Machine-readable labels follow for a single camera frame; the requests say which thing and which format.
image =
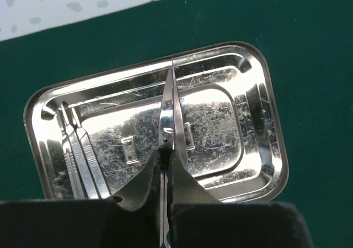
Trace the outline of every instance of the tray rim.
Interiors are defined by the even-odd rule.
[[[212,50],[215,48],[226,47],[226,46],[241,46],[241,47],[249,50],[254,56],[256,56],[256,58],[258,59],[258,61],[261,63],[261,65],[263,67],[263,74],[264,74],[265,83],[266,83],[266,90],[269,95],[268,98],[269,98],[269,102],[270,102],[272,121],[274,124],[274,130],[276,133],[277,143],[279,146],[279,151],[280,151],[281,161],[282,161],[282,169],[281,169],[280,177],[278,178],[278,182],[276,183],[275,187],[265,195],[262,195],[258,198],[245,200],[244,202],[250,202],[250,201],[254,201],[254,200],[255,201],[256,200],[269,201],[269,200],[272,200],[275,197],[277,197],[284,190],[284,188],[288,182],[289,165],[288,165],[288,158],[287,158],[287,153],[286,153],[286,149],[285,149],[284,137],[282,134],[282,128],[281,128],[281,124],[280,124],[280,120],[279,120],[279,114],[278,114],[275,96],[274,96],[274,92],[273,92],[269,67],[268,67],[266,58],[260,52],[260,50],[257,49],[255,46],[253,46],[249,43],[243,42],[243,41],[229,41],[229,42],[225,42],[225,43],[218,43],[218,44],[214,44],[214,45],[210,45],[210,46],[204,46],[201,48],[184,51],[184,52],[177,53],[177,54],[171,54],[171,55],[159,57],[159,58],[156,58],[153,60],[139,62],[139,63],[133,64],[133,65],[118,67],[118,68],[114,68],[111,70],[98,72],[98,73],[95,73],[92,75],[74,78],[72,80],[66,80],[63,82],[59,82],[59,83],[55,83],[55,84],[43,87],[42,89],[36,91],[26,102],[24,112],[23,112],[23,119],[24,119],[25,131],[26,131],[27,138],[28,138],[28,141],[29,141],[29,144],[31,147],[31,151],[32,151],[32,154],[34,157],[34,161],[35,161],[36,168],[37,168],[37,171],[39,174],[39,178],[40,178],[40,182],[41,182],[41,185],[42,185],[42,188],[44,191],[45,198],[55,199],[55,197],[52,194],[49,179],[46,174],[45,164],[42,161],[39,146],[37,146],[38,141],[37,141],[36,137],[34,136],[34,129],[31,124],[31,117],[33,114],[33,109],[37,105],[38,100],[41,96],[45,95],[46,93],[48,93],[49,91],[51,91],[54,88],[72,85],[76,82],[97,78],[102,75],[109,75],[109,74],[117,73],[117,72],[120,72],[123,70],[130,70],[130,69],[135,69],[135,68],[139,68],[139,67],[143,67],[143,66],[148,66],[151,64],[156,64],[159,62],[164,62],[164,61],[170,60],[171,58],[177,58],[177,57],[181,57],[181,56],[185,56],[185,55],[194,54],[194,53],[197,53],[200,51]]]

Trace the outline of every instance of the stainless steel tray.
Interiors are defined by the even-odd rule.
[[[224,202],[274,198],[287,182],[288,163],[262,54],[233,42],[172,57],[189,172]],[[72,178],[76,166],[68,165],[75,161],[67,145],[63,102],[77,112],[73,120],[93,147],[98,162],[93,167],[103,174],[108,193],[143,168],[158,145],[161,97],[172,57],[60,83],[31,97],[24,120],[46,197],[73,198],[75,187],[82,189],[82,177],[92,179],[83,169]],[[94,163],[85,164],[81,167],[92,173]],[[97,196],[86,190],[84,197]]]

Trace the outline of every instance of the green table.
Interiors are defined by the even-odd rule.
[[[42,198],[23,127],[47,85],[224,41],[272,77],[290,179],[316,247],[353,247],[352,0],[166,0],[0,43],[0,199]]]

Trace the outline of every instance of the metal tray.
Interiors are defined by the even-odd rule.
[[[268,66],[256,48],[233,42],[60,83],[34,94],[24,121],[47,198],[77,196],[82,179],[96,181],[96,171],[108,191],[97,195],[86,188],[81,197],[107,197],[142,170],[158,145],[161,97],[172,57],[189,172],[224,202],[270,200],[282,191],[288,163]],[[77,113],[71,119],[80,125],[78,139],[93,148],[95,162],[70,165],[76,155],[67,143],[63,102],[65,109]]]

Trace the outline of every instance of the green surface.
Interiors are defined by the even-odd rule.
[[[290,179],[316,247],[353,247],[351,0],[166,0],[0,43],[0,199],[41,198],[23,127],[47,85],[224,41],[253,44],[272,78]]]

